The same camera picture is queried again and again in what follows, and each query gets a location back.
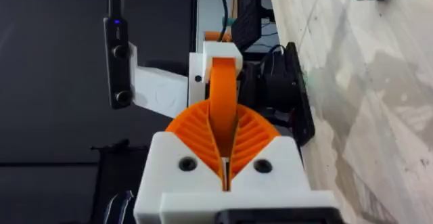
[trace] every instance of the dark background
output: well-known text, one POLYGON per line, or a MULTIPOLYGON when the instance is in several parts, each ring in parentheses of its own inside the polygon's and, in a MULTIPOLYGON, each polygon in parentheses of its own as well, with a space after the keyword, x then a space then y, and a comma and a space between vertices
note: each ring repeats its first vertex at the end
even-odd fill
MULTIPOLYGON (((106 0, 0 0, 0 222, 87 221, 97 162, 89 147, 150 143, 169 118, 108 101, 106 0)), ((139 64, 187 63, 191 0, 126 0, 139 64)))

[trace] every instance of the white plastic part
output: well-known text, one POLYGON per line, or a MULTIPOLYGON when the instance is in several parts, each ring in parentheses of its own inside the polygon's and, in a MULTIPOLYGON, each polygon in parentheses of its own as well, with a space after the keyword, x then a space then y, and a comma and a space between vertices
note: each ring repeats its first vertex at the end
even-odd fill
POLYGON ((197 169, 179 170, 184 156, 196 155, 172 133, 157 133, 139 187, 134 216, 138 224, 213 224, 215 215, 236 208, 334 207, 328 191, 311 191, 294 140, 276 137, 223 192, 219 177, 199 158, 197 169), (270 173, 253 173, 267 159, 270 173))
POLYGON ((203 83, 202 67, 203 56, 200 53, 189 54, 189 73, 188 73, 188 106, 204 100, 206 85, 203 83))
POLYGON ((275 192, 310 191, 296 142, 291 137, 278 136, 254 160, 250 161, 231 181, 232 192, 255 192, 272 189, 275 192), (260 173, 254 168, 256 160, 268 160, 270 173, 260 173))
POLYGON ((160 208, 164 194, 222 192, 219 177, 204 164, 175 134, 156 133, 147 155, 141 179, 134 217, 138 224, 160 223, 160 208), (192 157, 197 162, 193 171, 179 168, 179 161, 192 157))
POLYGON ((158 68, 140 67, 136 46, 130 44, 130 50, 134 104, 171 118, 184 111, 188 78, 158 68))
POLYGON ((203 83, 209 83, 210 68, 212 68, 213 58, 234 58, 236 76, 242 70, 242 54, 237 49, 235 43, 204 41, 203 42, 203 83))

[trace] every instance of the plywood surface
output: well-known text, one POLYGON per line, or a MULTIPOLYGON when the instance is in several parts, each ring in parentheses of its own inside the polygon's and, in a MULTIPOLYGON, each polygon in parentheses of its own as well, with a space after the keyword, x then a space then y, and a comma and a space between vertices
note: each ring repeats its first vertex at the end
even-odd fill
POLYGON ((348 223, 433 223, 433 0, 272 0, 297 44, 313 189, 348 223))

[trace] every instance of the black cable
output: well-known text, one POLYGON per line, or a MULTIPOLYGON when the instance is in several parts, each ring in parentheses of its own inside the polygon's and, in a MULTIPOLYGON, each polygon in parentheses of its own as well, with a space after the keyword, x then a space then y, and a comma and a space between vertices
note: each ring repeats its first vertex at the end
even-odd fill
POLYGON ((219 34, 218 42, 221 42, 223 40, 225 30, 227 28, 227 23, 229 21, 229 11, 227 10, 227 0, 223 1, 223 7, 224 7, 224 20, 223 20, 223 29, 221 33, 219 34))
POLYGON ((271 33, 271 34, 265 34, 265 35, 262 35, 262 37, 263 37, 263 36, 266 37, 266 36, 276 35, 276 34, 278 34, 278 32, 273 32, 273 33, 271 33))
POLYGON ((265 44, 253 44, 253 45, 251 45, 252 47, 253 46, 263 46, 263 47, 268 47, 268 48, 272 48, 272 46, 270 46, 270 45, 265 45, 265 44))
POLYGON ((266 59, 267 59, 270 55, 272 55, 272 54, 273 54, 273 51, 275 51, 278 47, 281 47, 281 49, 282 49, 283 52, 284 52, 285 47, 284 47, 283 45, 278 44, 278 45, 274 45, 274 46, 272 46, 272 48, 270 48, 270 50, 265 54, 265 56, 263 56, 262 60, 261 60, 260 63, 258 64, 258 66, 261 66, 262 64, 264 64, 265 61, 266 61, 266 59))

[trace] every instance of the black screw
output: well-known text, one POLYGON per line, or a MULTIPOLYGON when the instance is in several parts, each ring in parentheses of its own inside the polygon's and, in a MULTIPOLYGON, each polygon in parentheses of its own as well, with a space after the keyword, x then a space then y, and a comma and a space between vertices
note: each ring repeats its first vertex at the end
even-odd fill
POLYGON ((254 162, 254 169, 260 173, 270 173, 272 171, 272 164, 265 159, 256 160, 254 162))
POLYGON ((133 98, 133 94, 130 91, 121 91, 117 93, 115 96, 116 96, 116 101, 123 106, 129 105, 133 98))
POLYGON ((192 157, 184 157, 179 161, 179 168, 182 171, 192 171, 197 167, 196 159, 192 157))

